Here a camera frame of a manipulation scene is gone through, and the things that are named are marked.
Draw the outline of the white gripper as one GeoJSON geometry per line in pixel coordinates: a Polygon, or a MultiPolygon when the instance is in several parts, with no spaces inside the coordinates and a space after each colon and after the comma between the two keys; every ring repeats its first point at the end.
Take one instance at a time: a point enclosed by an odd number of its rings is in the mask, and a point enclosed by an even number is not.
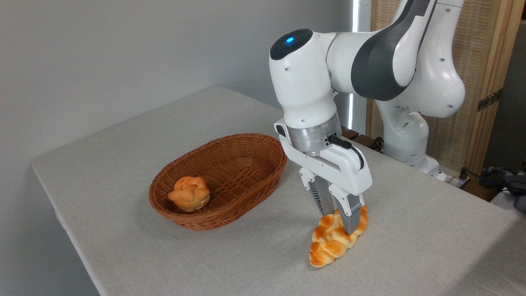
{"type": "Polygon", "coordinates": [[[372,177],[361,151],[331,144],[310,156],[296,150],[288,139],[284,119],[274,123],[282,148],[291,161],[301,166],[299,173],[306,190],[310,191],[322,216],[333,214],[335,198],[340,217],[348,235],[358,228],[360,210],[364,206],[363,193],[372,185],[372,177]]]}

